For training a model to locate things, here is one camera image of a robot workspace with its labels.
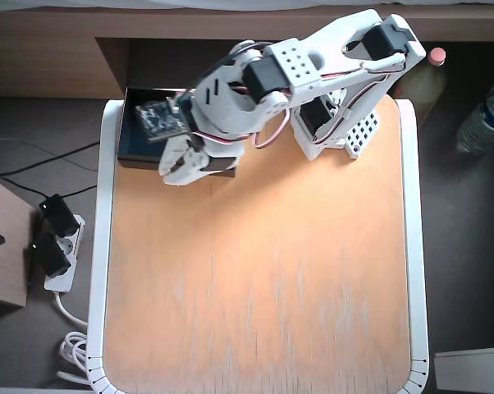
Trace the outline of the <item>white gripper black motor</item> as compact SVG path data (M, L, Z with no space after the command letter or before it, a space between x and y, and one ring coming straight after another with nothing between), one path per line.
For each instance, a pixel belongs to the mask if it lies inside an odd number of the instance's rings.
M236 167L244 140L267 121L268 60L236 57L208 73L190 93L190 137L167 140L159 163L166 185L185 186L203 177L201 171Z

